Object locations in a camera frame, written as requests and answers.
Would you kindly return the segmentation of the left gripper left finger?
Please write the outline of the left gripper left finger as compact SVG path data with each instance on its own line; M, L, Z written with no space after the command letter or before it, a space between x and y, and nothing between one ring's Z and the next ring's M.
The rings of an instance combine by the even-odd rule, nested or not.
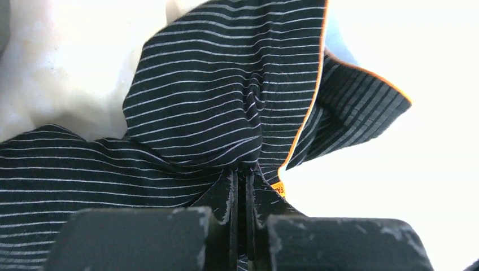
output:
M225 171L187 208L73 214L44 270L236 270L238 176Z

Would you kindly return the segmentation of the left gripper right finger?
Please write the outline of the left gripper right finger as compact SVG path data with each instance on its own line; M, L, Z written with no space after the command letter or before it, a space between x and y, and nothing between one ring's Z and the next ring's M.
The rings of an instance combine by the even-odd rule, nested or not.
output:
M420 237L389 218L308 217L245 174L246 270L432 270Z

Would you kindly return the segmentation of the black underwear orange trim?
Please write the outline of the black underwear orange trim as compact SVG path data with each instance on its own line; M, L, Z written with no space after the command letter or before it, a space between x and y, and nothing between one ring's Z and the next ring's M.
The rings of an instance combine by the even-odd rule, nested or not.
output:
M150 37L126 131L42 121L1 144L1 269L39 270L71 214L186 207L233 171L282 171L382 134L411 102L325 50L327 1L208 1Z

